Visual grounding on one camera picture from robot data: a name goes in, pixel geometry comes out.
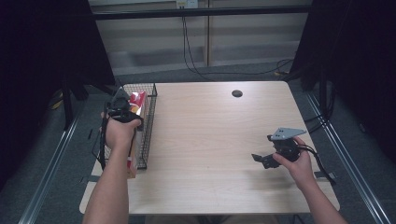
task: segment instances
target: forearm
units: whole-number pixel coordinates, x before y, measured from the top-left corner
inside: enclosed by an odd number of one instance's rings
[[[301,191],[308,202],[309,210],[317,224],[339,224],[347,223],[338,213],[318,184],[302,187]]]
[[[83,223],[127,223],[127,148],[114,148],[85,211]]]

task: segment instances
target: hand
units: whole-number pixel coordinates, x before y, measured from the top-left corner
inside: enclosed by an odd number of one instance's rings
[[[298,145],[305,145],[305,142],[299,137],[293,137],[293,140]],[[278,153],[274,153],[273,158],[289,170],[291,177],[293,177],[299,189],[303,189],[305,186],[316,182],[313,176],[311,158],[306,150],[301,149],[299,159],[294,162],[289,161]]]
[[[134,129],[141,123],[140,119],[134,119],[128,123],[121,123],[113,118],[108,119],[106,127],[106,144],[111,149],[129,148],[134,136]]]

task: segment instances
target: light wood tabletop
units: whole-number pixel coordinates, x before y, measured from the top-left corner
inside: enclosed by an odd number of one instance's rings
[[[267,135],[306,130],[287,83],[157,83],[148,169],[128,180],[129,212],[144,215],[309,213],[288,170],[264,169],[251,154],[275,152]],[[240,90],[239,98],[232,96]],[[308,133],[300,135],[314,147]],[[311,155],[313,170],[318,165]],[[100,175],[96,163],[92,175]],[[339,209],[326,180],[320,188]],[[94,182],[81,200],[84,213]]]

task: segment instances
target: human arm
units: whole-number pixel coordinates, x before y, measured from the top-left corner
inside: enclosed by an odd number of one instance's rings
[[[128,223],[128,186],[126,159],[134,135],[140,125],[135,119],[120,123],[110,118],[106,128],[106,144],[111,154],[88,201],[83,223]]]
[[[294,141],[298,145],[305,145],[305,142],[299,137],[294,137]],[[300,151],[300,157],[295,162],[288,161],[277,153],[274,153],[273,157],[289,170],[291,177],[308,202],[309,210],[315,223],[347,223],[318,186],[313,176],[311,159],[306,150]]]

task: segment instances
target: wire basket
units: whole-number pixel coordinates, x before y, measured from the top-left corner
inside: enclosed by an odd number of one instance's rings
[[[137,158],[137,169],[145,170],[148,168],[149,162],[149,143],[151,140],[152,124],[154,121],[155,103],[157,101],[157,88],[155,83],[143,83],[143,84],[126,84],[123,86],[124,90],[131,95],[132,92],[145,91],[147,99],[145,102],[145,115],[143,122],[143,134],[140,139],[140,155]],[[108,158],[110,148],[106,147],[105,157]]]

